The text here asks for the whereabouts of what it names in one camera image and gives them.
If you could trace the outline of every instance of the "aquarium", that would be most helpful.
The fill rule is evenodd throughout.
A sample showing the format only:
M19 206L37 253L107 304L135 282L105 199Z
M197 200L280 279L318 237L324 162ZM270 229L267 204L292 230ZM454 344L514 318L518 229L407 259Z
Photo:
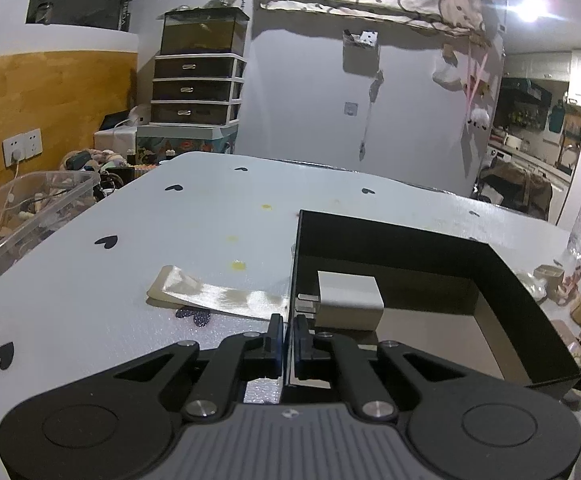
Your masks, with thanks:
M243 56L248 19L237 7L167 12L161 54L232 53Z

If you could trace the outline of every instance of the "table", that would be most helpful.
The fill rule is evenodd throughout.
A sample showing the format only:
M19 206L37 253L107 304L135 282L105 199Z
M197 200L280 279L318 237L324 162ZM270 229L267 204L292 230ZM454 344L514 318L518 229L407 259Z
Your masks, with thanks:
M166 190L177 184L182 190ZM14 345L11 366L0 369L0 420L28 397L178 340L205 349L232 333L262 332L265 321L219 314L198 328L148 304L146 291L162 266L175 265L206 283L288 294L300 209L473 237L512 269L529 271L552 263L568 237L497 206L369 174L180 155L78 216L0 277L0 346ZM113 235L110 249L94 243ZM565 309L542 307L575 329ZM7 478L0 461L0 480ZM581 480L581 459L574 478Z

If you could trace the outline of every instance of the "power cord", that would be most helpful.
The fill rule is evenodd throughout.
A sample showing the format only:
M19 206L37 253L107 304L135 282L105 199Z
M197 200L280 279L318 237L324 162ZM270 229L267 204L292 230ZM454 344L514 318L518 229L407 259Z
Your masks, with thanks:
M54 198L56 196L60 196L60 195L63 195L65 193L68 193L68 191L69 190L64 189L64 190L60 191L59 193L54 193L52 195L44 195L41 198L25 198L21 202L18 202L15 205L11 205L10 207L7 207L4 211L10 211L11 209L16 209L16 208L18 208L19 206L21 206L22 204L25 204L25 203L28 203L28 205L30 205L30 204L34 204L36 202L41 202L42 200L46 200L48 198Z
M13 150L12 157L13 157L12 160L15 161L16 166L14 168L14 177L13 177L13 180L11 181L11 187L8 190L8 193L6 194L6 200L4 200L4 207L2 208L2 211L0 213L0 231L2 229L2 222L4 221L4 214L6 212L6 206L8 205L8 199L10 198L10 195L13 192L14 183L16 182L17 176L19 175L19 163L21 160L24 160L24 154L22 153L22 150L20 150L19 148L15 148Z

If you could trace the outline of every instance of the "cables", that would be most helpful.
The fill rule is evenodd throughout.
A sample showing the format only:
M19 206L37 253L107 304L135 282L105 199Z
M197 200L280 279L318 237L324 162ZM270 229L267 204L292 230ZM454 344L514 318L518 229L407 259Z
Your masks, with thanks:
M102 178L101 184L110 182L112 189L121 189L124 187L124 181L118 174L109 173L109 171L100 171L100 176Z
M11 193L13 192L14 183L17 180L17 175L19 175L19 158L20 157L21 157L20 150L16 150L15 152L13 152L13 158L16 160L16 167L14 168L14 177L12 180L11 187L8 190L8 193L6 194L6 200L4 200L4 207L2 208L2 211L0 213L0 231L2 228L2 221L4 220L4 213L6 212L6 206L8 205L8 198L10 197Z
M118 122L117 124L115 124L112 127L112 137L115 137L115 132L117 131L117 128L119 128L120 126L122 126L123 123L127 123L128 121L130 121L132 123L132 119L128 118L128 119L124 119L123 121Z
M55 193L55 194L52 194L52 195L45 195L45 196L43 196L41 198L26 198L26 199L22 200L21 202L15 204L15 205L11 205L10 207L7 207L7 208L3 209L2 210L2 213L5 213L6 211L10 211L11 209L16 209L16 208L18 208L19 206L21 206L22 204L24 204L26 202L29 202L30 204L34 204L35 202L41 202L42 200L46 200L47 198L53 198L53 197L56 197L56 196L59 196L59 195L63 195L64 193L68 193L68 190L67 189L64 189L64 190L60 191L59 193Z

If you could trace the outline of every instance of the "kitchen cabinet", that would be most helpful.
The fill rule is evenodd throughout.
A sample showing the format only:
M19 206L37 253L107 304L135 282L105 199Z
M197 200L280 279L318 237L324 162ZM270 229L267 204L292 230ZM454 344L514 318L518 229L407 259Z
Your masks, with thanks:
M570 52L535 52L510 54L504 63L504 77L569 81L571 72Z
M529 78L570 81L570 52L539 52L531 56Z
M568 103L581 106L581 50L573 50Z
M532 54L510 54L503 66L504 77L527 78Z

